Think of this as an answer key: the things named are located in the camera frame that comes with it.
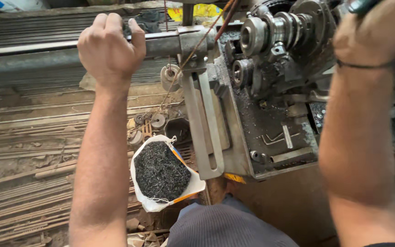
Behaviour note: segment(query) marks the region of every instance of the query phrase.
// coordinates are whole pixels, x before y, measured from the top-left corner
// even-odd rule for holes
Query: black wristband
[[[395,61],[387,62],[387,63],[381,64],[381,65],[376,65],[376,66],[350,64],[350,63],[343,62],[339,59],[336,59],[336,63],[339,67],[347,66],[350,68],[374,70],[374,69],[383,69],[383,68],[394,67]]]

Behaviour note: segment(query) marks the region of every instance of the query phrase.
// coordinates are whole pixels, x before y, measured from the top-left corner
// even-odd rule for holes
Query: hairy arm
[[[73,247],[127,243],[127,94],[130,77],[145,57],[144,31],[133,19],[129,26],[135,46],[123,37],[118,14],[99,14],[77,45],[97,83],[75,174],[69,224]]]
[[[395,58],[395,0],[364,19],[348,15],[334,38],[344,62],[380,65]],[[395,161],[389,112],[392,68],[337,68],[321,135],[320,168],[344,247],[395,242]]]

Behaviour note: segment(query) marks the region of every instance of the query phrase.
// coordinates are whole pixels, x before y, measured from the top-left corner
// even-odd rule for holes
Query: white bag
[[[188,183],[187,188],[185,188],[184,192],[182,192],[181,196],[177,199],[174,199],[173,201],[170,201],[168,203],[157,203],[151,199],[149,199],[147,196],[143,195],[143,193],[140,190],[140,187],[138,187],[138,183],[136,182],[136,176],[135,176],[135,164],[134,164],[134,159],[135,157],[138,156],[138,154],[143,150],[143,148],[146,146],[146,144],[151,143],[151,142],[159,142],[159,141],[164,141],[167,143],[168,147],[174,155],[184,164],[185,167],[190,171],[191,177],[190,177],[190,182]],[[165,207],[170,206],[172,204],[175,204],[179,201],[182,201],[202,190],[205,189],[206,183],[205,181],[202,181],[199,178],[199,173],[185,165],[184,160],[182,159],[181,155],[179,152],[173,147],[172,143],[175,141],[175,139],[170,139],[166,137],[165,135],[156,135],[154,137],[150,137],[147,141],[144,142],[144,144],[135,152],[134,156],[132,157],[132,162],[130,164],[130,175],[132,176],[132,181],[133,185],[135,187],[135,195],[138,201],[141,202],[143,205],[143,208],[146,212],[159,212],[163,210]]]

